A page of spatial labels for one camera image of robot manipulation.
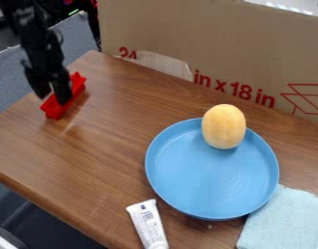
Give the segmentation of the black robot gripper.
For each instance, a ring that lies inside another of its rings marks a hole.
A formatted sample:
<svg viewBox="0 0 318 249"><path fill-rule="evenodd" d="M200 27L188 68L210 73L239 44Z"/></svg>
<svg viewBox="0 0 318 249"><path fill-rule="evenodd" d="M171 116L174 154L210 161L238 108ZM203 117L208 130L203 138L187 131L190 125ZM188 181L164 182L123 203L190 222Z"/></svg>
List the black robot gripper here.
<svg viewBox="0 0 318 249"><path fill-rule="evenodd" d="M26 55L21 65L33 93L44 99L53 90L59 104L65 105L72 98L68 71L63 66L59 36L48 28L44 7L37 0L0 0L0 9L20 38Z"/></svg>

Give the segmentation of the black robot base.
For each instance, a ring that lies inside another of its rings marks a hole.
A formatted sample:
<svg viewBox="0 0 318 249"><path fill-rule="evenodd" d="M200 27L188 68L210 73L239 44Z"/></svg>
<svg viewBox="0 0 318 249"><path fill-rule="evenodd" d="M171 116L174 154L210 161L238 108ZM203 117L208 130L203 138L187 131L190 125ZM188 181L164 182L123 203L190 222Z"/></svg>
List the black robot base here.
<svg viewBox="0 0 318 249"><path fill-rule="evenodd" d="M84 12L97 50L101 49L100 24L97 16L97 0L37 0L52 23L71 16L71 12Z"/></svg>

